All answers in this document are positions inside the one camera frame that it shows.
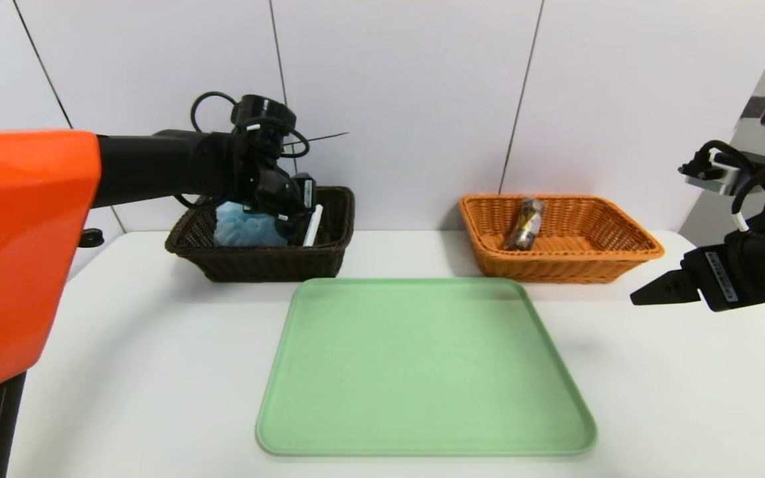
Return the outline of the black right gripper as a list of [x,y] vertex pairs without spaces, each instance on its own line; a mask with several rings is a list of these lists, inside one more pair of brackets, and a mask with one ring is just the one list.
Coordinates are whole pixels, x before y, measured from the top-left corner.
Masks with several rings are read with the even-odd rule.
[[711,311],[765,303],[765,236],[734,231],[723,243],[684,254],[683,270],[669,270],[630,294],[634,305],[701,301]]

